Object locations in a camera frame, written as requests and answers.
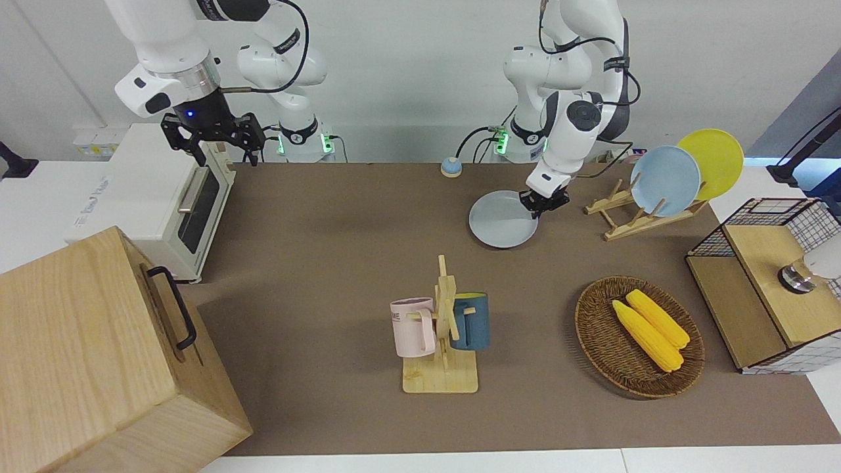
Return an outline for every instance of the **box handle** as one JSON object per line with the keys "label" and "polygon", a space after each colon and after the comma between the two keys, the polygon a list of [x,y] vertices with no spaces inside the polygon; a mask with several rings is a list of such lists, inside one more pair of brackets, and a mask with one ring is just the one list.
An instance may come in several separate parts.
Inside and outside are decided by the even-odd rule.
{"label": "box handle", "polygon": [[163,266],[155,266],[154,268],[146,271],[146,275],[150,278],[154,278],[158,274],[163,274],[167,277],[169,287],[172,289],[172,294],[175,295],[175,301],[178,303],[178,310],[181,311],[181,315],[184,317],[184,325],[187,326],[187,337],[175,345],[175,348],[184,351],[184,349],[196,341],[196,326],[193,325],[193,319],[190,318],[190,313],[187,311],[187,306],[184,305],[184,299],[181,297],[181,291],[179,291],[178,286],[175,285],[175,279],[172,277],[172,273],[169,272],[169,269]]}

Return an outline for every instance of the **white toaster oven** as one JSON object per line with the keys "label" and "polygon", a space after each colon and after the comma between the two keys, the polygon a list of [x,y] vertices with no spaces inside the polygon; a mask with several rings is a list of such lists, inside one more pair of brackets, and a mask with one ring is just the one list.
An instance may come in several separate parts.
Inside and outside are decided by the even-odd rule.
{"label": "white toaster oven", "polygon": [[170,148],[159,125],[132,125],[64,240],[116,225],[176,279],[200,280],[235,176],[223,144],[202,150],[207,167]]}

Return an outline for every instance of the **yellow plate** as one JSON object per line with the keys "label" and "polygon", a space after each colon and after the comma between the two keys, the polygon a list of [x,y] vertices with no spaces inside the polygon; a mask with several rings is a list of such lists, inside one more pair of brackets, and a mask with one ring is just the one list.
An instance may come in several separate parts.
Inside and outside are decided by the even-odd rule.
{"label": "yellow plate", "polygon": [[723,130],[707,128],[693,131],[678,142],[695,158],[704,182],[696,199],[709,200],[724,194],[742,175],[744,152],[736,138]]}

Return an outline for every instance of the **oven door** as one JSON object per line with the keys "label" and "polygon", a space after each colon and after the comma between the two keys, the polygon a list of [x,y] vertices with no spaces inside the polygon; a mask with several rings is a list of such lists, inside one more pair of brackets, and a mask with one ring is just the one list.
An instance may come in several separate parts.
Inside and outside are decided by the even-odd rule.
{"label": "oven door", "polygon": [[208,159],[207,163],[207,167],[196,169],[184,193],[178,206],[181,219],[171,236],[173,246],[178,247],[177,252],[193,267],[195,278],[190,279],[200,279],[207,250],[230,191],[228,181],[221,177],[219,164],[213,159]]}

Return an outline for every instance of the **wooden box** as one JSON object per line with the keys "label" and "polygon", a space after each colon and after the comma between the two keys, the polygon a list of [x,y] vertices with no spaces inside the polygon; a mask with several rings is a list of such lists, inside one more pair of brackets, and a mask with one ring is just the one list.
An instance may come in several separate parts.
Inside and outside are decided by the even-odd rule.
{"label": "wooden box", "polygon": [[195,307],[150,269],[112,227],[0,275],[0,471],[192,473],[251,434]]}
{"label": "wooden box", "polygon": [[777,279],[803,256],[786,226],[725,225],[723,235],[734,256],[686,261],[737,368],[774,363],[841,330],[841,303],[826,284],[800,295]]}

